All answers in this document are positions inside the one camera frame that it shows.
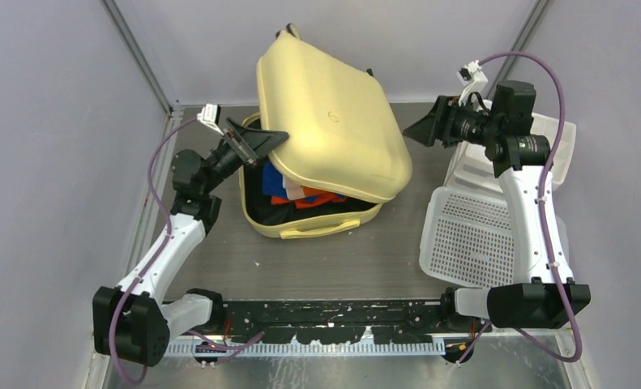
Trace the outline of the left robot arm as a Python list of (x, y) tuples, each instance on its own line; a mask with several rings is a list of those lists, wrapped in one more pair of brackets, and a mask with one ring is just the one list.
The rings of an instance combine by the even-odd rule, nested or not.
[(205, 119), (203, 126), (220, 135), (206, 157), (184, 149), (170, 161), (175, 198), (171, 207), (149, 186), (165, 227), (139, 263), (114, 287), (100, 287), (92, 299), (94, 345), (114, 362), (128, 361), (153, 367), (169, 342), (199, 328), (207, 335), (225, 324), (220, 294), (191, 289), (165, 303), (168, 287), (191, 252), (211, 232), (221, 199), (213, 190), (246, 165), (263, 162), (289, 135), (280, 130), (244, 127), (228, 119), (225, 129)]

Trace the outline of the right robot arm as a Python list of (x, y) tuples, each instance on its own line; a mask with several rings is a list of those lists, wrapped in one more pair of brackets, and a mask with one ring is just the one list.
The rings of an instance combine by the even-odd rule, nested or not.
[(587, 284), (575, 281), (560, 241), (553, 207), (553, 147), (532, 133), (536, 90), (530, 83), (497, 85), (492, 105), (478, 92), (439, 96), (432, 109), (404, 130), (431, 147), (481, 145), (491, 162), (509, 212), (515, 249), (513, 280), (492, 288), (457, 288), (442, 295), (439, 320), (461, 331), (472, 317), (495, 327), (576, 329), (576, 315), (591, 302)]

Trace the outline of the yellow hard-shell suitcase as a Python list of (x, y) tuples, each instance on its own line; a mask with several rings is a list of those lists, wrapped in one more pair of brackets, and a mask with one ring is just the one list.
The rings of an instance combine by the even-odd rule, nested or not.
[[(244, 215), (264, 237), (312, 238), (355, 229), (410, 181), (410, 153), (371, 70), (332, 57), (287, 24), (257, 61), (256, 83), (259, 109), (245, 126), (289, 134), (263, 162), (239, 173)], [(268, 161), (302, 186), (348, 200), (309, 209), (273, 206), (262, 192)]]

